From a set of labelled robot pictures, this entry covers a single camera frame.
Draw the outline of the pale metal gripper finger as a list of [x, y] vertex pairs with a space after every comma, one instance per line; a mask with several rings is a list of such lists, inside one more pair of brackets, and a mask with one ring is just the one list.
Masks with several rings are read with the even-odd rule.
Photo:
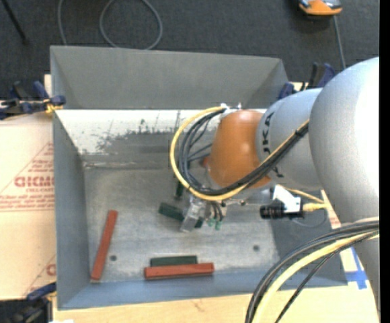
[[200, 212], [187, 212], [180, 225], [180, 231], [191, 232], [194, 229], [202, 227], [202, 220], [200, 218]]

